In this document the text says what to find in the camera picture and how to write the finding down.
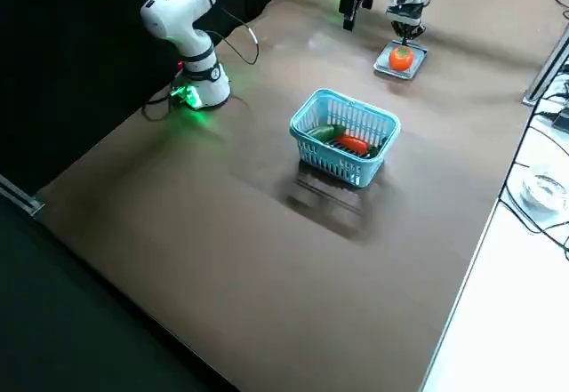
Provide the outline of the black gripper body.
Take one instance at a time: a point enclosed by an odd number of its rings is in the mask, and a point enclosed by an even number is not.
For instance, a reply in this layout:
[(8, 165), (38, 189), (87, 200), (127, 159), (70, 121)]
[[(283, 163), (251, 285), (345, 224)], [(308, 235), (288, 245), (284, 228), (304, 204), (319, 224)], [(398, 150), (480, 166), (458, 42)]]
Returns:
[(400, 4), (389, 6), (386, 15), (390, 21), (399, 23), (420, 23), (423, 4)]

